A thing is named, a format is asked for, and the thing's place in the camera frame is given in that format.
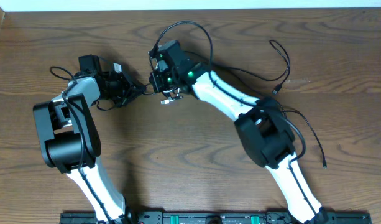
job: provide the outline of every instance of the white background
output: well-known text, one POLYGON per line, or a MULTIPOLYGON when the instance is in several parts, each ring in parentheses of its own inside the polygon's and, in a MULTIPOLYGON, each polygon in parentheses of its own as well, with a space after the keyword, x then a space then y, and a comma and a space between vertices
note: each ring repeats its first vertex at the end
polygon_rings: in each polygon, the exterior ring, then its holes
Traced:
POLYGON ((381 7, 381 0, 0 0, 6 12, 381 7))

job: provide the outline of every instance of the wooden table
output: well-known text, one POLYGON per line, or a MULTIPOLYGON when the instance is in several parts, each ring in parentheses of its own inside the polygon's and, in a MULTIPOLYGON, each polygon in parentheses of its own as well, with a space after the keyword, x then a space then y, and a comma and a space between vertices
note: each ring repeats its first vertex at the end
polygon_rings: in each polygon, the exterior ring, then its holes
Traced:
MULTIPOLYGON (((75 183, 41 157, 32 107, 67 85, 48 68, 77 72, 77 58, 95 54, 147 83, 147 51, 166 26, 184 19, 205 26, 217 61, 269 78, 285 64, 268 40, 284 45, 291 75, 277 99, 309 119, 328 162, 322 169, 311 131, 290 115, 307 141, 300 166, 310 188, 327 208, 370 212, 381 223, 381 9, 8 13, 0 35, 0 223, 57 223, 62 211, 92 210, 75 183)), ((203 55, 209 50, 192 26, 171 30, 169 39, 203 55)), ((266 93, 277 84, 240 76, 266 93)), ((165 106, 161 99, 141 96, 112 111, 91 108, 103 163, 129 205, 287 207, 269 172, 244 153, 232 121, 192 96, 165 106)))

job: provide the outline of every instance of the white label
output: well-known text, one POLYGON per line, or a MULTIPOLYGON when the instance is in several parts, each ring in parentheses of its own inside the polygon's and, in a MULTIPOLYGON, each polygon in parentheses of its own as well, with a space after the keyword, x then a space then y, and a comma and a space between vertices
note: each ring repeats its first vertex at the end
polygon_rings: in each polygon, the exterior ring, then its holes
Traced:
POLYGON ((114 63, 114 71, 116 71, 117 73, 122 72, 121 65, 114 63))

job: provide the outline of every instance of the cable end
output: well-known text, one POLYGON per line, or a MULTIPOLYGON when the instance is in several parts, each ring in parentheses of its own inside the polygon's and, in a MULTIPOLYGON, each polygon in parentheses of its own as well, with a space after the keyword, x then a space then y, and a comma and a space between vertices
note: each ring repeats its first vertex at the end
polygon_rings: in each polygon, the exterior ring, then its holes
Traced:
POLYGON ((278 84, 272 91, 272 93, 274 95, 276 95, 281 89, 282 89, 283 85, 282 84, 278 84))

